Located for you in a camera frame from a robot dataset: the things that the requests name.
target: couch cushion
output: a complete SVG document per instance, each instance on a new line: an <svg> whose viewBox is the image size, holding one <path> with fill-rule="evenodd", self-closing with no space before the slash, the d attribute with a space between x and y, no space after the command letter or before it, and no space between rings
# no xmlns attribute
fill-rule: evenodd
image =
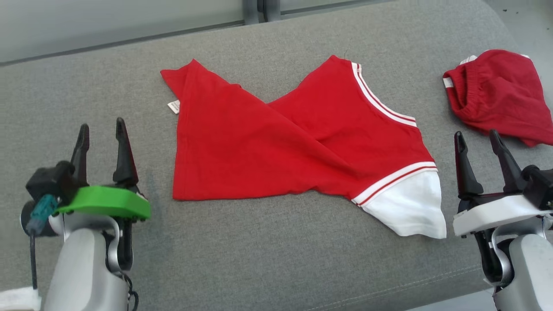
<svg viewBox="0 0 553 311"><path fill-rule="evenodd" d="M30 285L19 213L37 167L69 159L90 125L88 179L111 179L114 126L127 124L153 217L134 228L140 310L403 310L474 292L482 281L474 239L453 236L453 134L464 130L477 177L499 190L487 137L450 111L441 76L468 55L518 51L480 0L397 1L303 18L190 34L0 68L2 252L0 290ZM392 110L414 116L440 170L445 240L399 237L351 202L316 192L250 200L171 198L177 117L159 70L196 58L265 102L292 90L330 55L363 65ZM552 149L506 139L521 166L548 168ZM44 295L61 239L37 242Z"/></svg>

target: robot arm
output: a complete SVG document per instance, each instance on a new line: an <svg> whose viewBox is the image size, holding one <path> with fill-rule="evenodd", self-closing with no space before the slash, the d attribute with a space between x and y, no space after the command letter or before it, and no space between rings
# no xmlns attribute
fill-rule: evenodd
<svg viewBox="0 0 553 311"><path fill-rule="evenodd" d="M502 167L502 193L483 194L467 158L461 132L455 134L459 189L457 236L475 236L486 281L495 287L495 305L501 311L553 310L553 245L545 230L553 214L553 170L534 165L520 170L499 134L490 131L494 153Z"/></svg>
<svg viewBox="0 0 553 311"><path fill-rule="evenodd" d="M86 180L88 125L81 126L71 162L41 168L27 183L34 201L25 205L21 222L31 239L35 289L35 237L64 238L45 311L127 311L131 297L133 310L138 306L138 294L125 271L133 263L132 224L150 218L150 205L138 190L121 118L117 119L116 139L114 184L90 186Z"/></svg>

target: red fabric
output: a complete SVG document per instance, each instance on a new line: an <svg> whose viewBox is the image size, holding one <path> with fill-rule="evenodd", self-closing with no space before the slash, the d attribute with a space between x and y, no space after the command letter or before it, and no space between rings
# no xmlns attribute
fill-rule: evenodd
<svg viewBox="0 0 553 311"><path fill-rule="evenodd" d="M447 95L455 115L487 134L520 138L533 147L553 145L553 122L532 61L505 50L489 50L444 73L453 87Z"/></svg>
<svg viewBox="0 0 553 311"><path fill-rule="evenodd" d="M354 74L350 61L332 56L267 105L195 60L162 70L180 100L173 198L314 189L352 199L398 169L433 162L420 131L375 108Z"/></svg>

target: clothing tag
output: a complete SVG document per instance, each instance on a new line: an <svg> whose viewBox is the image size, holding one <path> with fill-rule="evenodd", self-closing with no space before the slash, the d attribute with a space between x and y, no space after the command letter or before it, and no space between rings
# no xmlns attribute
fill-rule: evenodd
<svg viewBox="0 0 553 311"><path fill-rule="evenodd" d="M173 110L173 112L176 115L179 114L179 111L180 111L180 101L179 100L172 101L172 102L168 103L167 106L169 106L169 108L171 108L171 110Z"/></svg>
<svg viewBox="0 0 553 311"><path fill-rule="evenodd" d="M453 81L450 77L444 78L444 85L446 86L446 88L453 87Z"/></svg>

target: white stripe trim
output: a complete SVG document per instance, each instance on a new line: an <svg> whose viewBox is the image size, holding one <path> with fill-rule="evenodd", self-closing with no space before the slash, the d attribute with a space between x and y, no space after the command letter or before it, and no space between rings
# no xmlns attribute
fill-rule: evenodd
<svg viewBox="0 0 553 311"><path fill-rule="evenodd" d="M373 92L369 89L367 86L367 83L365 83L365 80L363 79L363 76L361 75L361 65L356 64L354 62L351 62L352 70L353 70L353 76L355 77L355 80L357 81L357 84L359 85L359 88L365 95L365 98L380 112L385 114L390 119L416 127L415 118L402 115L401 113L397 113L390 108L388 108L386 105L384 105L377 97L374 95Z"/></svg>
<svg viewBox="0 0 553 311"><path fill-rule="evenodd" d="M453 80L451 80L450 77L444 78L444 85L445 85L446 89L448 87L453 87Z"/></svg>
<svg viewBox="0 0 553 311"><path fill-rule="evenodd" d="M466 64L466 63L470 63L470 62L474 61L474 60L477 59L477 58L478 58L478 56L476 56L476 55L471 55L471 56L467 57L466 59L462 60L462 61L459 63L459 65Z"/></svg>
<svg viewBox="0 0 553 311"><path fill-rule="evenodd" d="M425 172L425 171L428 171L428 170L433 170L433 171L438 171L436 167L436 163L434 162L418 162L418 163L414 163L414 164L411 164L411 165L408 165L400 170L397 170L396 172L394 173L391 173L390 175L384 177L383 179L377 181L376 183L372 184L369 188L365 189L365 191L361 192L358 196L356 196L355 198L353 198L353 202L355 204L361 204L363 203L363 201L365 201L368 197L372 196L372 198L363 203L363 204L366 204L368 202L370 202L372 199L374 199L378 193L381 193L382 191L385 191L386 189L390 188L391 186L397 184L398 182L402 181L402 180L405 180L415 174L418 174L420 172Z"/></svg>

